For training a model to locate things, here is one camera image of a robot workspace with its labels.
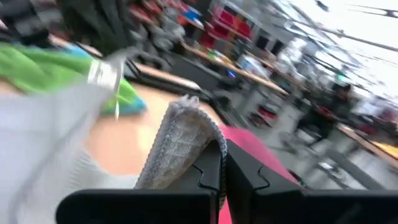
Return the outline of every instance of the gray fabric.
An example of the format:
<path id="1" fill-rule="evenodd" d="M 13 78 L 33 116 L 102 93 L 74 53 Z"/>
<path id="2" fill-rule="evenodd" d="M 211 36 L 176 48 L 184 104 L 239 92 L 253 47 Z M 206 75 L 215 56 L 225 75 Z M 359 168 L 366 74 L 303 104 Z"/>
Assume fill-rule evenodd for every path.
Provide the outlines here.
<path id="1" fill-rule="evenodd" d="M 162 27 L 152 26 L 154 44 L 162 50 L 171 50 L 175 43 L 182 40 L 185 35 L 184 28 L 177 22 L 177 11 L 168 7 L 160 16 Z"/>
<path id="2" fill-rule="evenodd" d="M 227 145 L 217 124 L 198 109 L 196 96 L 184 96 L 171 102 L 160 125 L 145 166 L 137 180 L 137 189 L 164 189 L 179 178 L 211 140 L 217 140 L 222 155 L 222 192 L 225 200 L 225 162 Z"/>
<path id="3" fill-rule="evenodd" d="M 8 114 L 2 118 L 13 121 L 14 129 L 2 122 L 2 166 L 12 172 L 1 177 L 0 223 L 54 224 L 58 204 L 77 190 L 135 186 L 137 175 L 106 172 L 83 147 L 113 95 L 112 89 L 84 81 L 56 93 L 0 99 L 0 110 Z"/>

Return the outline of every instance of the black plastic frame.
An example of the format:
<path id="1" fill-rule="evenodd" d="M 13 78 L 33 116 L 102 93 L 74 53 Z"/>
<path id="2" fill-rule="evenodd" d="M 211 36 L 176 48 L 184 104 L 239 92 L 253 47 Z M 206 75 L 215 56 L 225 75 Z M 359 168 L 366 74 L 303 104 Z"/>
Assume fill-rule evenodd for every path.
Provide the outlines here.
<path id="1" fill-rule="evenodd" d="M 217 224 L 221 151 L 211 141 L 195 162 L 165 189 L 95 189 L 68 195 L 57 224 Z"/>
<path id="2" fill-rule="evenodd" d="M 382 148 L 380 148 L 379 146 L 375 145 L 373 142 L 371 142 L 368 139 L 365 139 L 365 141 L 367 141 L 368 143 L 372 144 L 372 146 L 378 148 L 381 152 L 383 152 L 384 154 L 386 154 L 387 156 L 391 157 L 391 159 L 398 161 L 398 157 L 393 156 L 392 154 L 388 153 L 387 151 L 383 150 Z"/>

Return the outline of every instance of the table leg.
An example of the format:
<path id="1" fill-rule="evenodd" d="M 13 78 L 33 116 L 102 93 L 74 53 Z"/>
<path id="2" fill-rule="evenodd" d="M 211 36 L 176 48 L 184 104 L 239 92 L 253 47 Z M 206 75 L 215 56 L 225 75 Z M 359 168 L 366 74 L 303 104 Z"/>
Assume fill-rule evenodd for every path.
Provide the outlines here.
<path id="1" fill-rule="evenodd" d="M 295 90 L 292 92 L 292 94 L 290 94 L 283 102 L 282 102 L 282 104 L 279 106 L 279 109 L 278 109 L 278 111 L 276 112 L 277 113 L 277 116 L 276 116 L 276 119 L 272 122 L 272 127 L 274 127 L 278 122 L 279 122 L 279 120 L 280 120 L 280 116 L 281 116 L 281 114 L 283 113 L 283 111 L 286 109 L 286 107 L 287 106 L 289 106 L 289 105 L 291 105 L 292 104 L 292 102 L 293 102 L 293 100 L 294 100 L 294 93 L 295 93 L 295 91 L 297 91 L 297 88 L 295 88 Z"/>
<path id="2" fill-rule="evenodd" d="M 308 161 L 308 167 L 303 172 L 303 178 L 310 178 L 313 172 L 317 169 L 319 163 L 325 161 L 328 157 L 326 156 L 326 152 L 329 150 L 336 150 L 336 146 L 334 142 L 338 142 L 341 137 L 341 133 L 337 130 L 336 132 L 332 131 L 329 135 L 328 139 L 331 144 L 326 145 L 325 152 L 318 154 L 314 159 Z"/>
<path id="3" fill-rule="evenodd" d="M 241 102 L 236 107 L 236 109 L 233 109 L 233 112 L 238 117 L 240 123 L 243 125 L 244 128 L 249 127 L 249 123 L 244 116 L 244 113 L 246 112 L 245 109 L 248 107 L 249 99 L 253 98 L 258 86 L 259 84 L 257 82 L 251 82 L 249 91 L 245 94 L 242 94 L 243 98 Z"/>
<path id="4" fill-rule="evenodd" d="M 202 35 L 203 30 L 196 28 L 192 34 L 192 40 L 197 41 L 199 40 L 200 36 Z"/>

